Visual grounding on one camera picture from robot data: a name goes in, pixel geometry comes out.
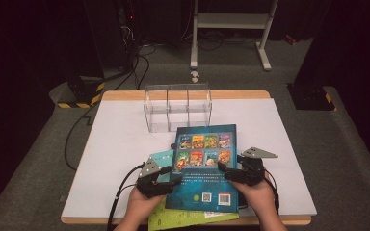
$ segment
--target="metal stand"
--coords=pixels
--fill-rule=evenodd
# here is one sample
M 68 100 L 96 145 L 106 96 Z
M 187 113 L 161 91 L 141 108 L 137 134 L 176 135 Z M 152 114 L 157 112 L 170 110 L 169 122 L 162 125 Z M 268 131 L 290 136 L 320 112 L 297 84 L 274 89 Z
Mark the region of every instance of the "metal stand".
M 198 28 L 235 28 L 235 29 L 262 29 L 261 41 L 256 43 L 263 68 L 270 71 L 272 68 L 267 58 L 264 46 L 269 36 L 273 17 L 275 16 L 278 0 L 273 0 L 269 13 L 198 13 L 198 0 L 194 8 L 194 33 L 191 50 L 191 69 L 198 68 Z

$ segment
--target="white tabletop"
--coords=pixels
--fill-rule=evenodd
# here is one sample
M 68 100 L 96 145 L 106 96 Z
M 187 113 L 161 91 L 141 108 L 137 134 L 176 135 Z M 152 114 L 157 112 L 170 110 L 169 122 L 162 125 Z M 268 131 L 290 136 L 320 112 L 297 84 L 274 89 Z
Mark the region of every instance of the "white tabletop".
M 65 223 L 106 223 L 125 175 L 146 161 L 149 154 L 168 150 L 175 132 L 149 133 L 143 100 L 104 100 L 71 186 L 62 221 Z M 211 125 L 237 125 L 237 148 L 252 146 L 278 154 L 263 159 L 277 181 L 281 216 L 317 214 L 294 150 L 272 98 L 213 99 Z M 127 180 L 135 183 L 138 173 Z M 122 218 L 130 189 L 119 199 L 115 218 Z M 241 217 L 254 216 L 252 209 Z

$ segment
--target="dark background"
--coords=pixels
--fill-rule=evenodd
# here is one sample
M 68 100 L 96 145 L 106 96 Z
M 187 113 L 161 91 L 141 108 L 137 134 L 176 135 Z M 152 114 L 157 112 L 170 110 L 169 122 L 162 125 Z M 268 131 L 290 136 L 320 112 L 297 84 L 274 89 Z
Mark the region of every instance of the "dark background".
M 158 34 L 160 38 L 156 39 L 175 43 L 183 33 L 177 28 L 183 29 L 187 21 L 188 10 L 181 9 L 187 9 L 188 3 L 170 5 L 170 1 L 154 1 L 155 6 L 164 11 L 176 9 L 176 15 L 166 15 L 172 31 Z M 243 9 L 253 4 L 245 1 Z M 230 8 L 225 0 L 215 2 L 215 9 L 210 8 L 211 11 L 221 11 L 221 8 L 243 11 L 236 6 Z M 254 3 L 257 10 L 266 12 L 268 1 L 257 2 Z M 314 38 L 312 51 L 304 61 L 305 66 L 313 67 L 303 71 L 303 75 L 308 79 L 321 78 L 323 84 L 337 88 L 370 151 L 370 1 L 332 2 L 326 13 L 328 0 L 280 0 L 269 39 L 280 40 L 285 35 L 298 41 Z M 65 82 L 68 73 L 79 74 L 68 53 L 75 47 L 59 48 L 48 39 L 50 28 L 62 31 L 62 23 L 55 23 L 53 27 L 58 19 L 55 15 L 61 11 L 61 8 L 55 8 L 57 11 L 51 8 L 61 6 L 56 4 L 60 3 L 55 0 L 0 0 L 0 193 L 52 114 L 55 105 L 49 98 L 49 91 Z M 90 50 L 93 38 L 88 33 L 83 1 L 74 0 L 73 4 L 74 12 L 69 13 L 78 18 L 81 26 L 73 33 L 87 42 L 80 44 L 81 48 Z M 149 17 L 160 20 L 153 15 Z M 168 17 L 179 19 L 172 22 Z M 147 36 L 155 37 L 152 31 L 144 30 Z M 91 53 L 86 55 L 88 59 L 93 57 Z M 92 64 L 89 67 L 93 70 L 98 69 L 97 62 L 88 64 Z

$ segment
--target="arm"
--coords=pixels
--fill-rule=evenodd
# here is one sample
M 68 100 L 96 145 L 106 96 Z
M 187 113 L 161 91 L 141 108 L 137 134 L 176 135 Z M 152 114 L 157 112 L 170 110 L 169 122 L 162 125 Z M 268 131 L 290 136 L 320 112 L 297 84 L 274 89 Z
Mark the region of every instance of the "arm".
M 230 181 L 230 183 L 245 196 L 249 205 L 254 209 L 262 231 L 287 230 L 276 211 L 273 191 L 269 184 L 262 181 L 250 187 L 238 182 Z
M 136 231 L 141 221 L 147 219 L 152 213 L 154 207 L 164 198 L 164 195 L 147 198 L 142 195 L 137 187 L 134 187 L 128 198 L 127 210 L 125 216 L 115 231 Z

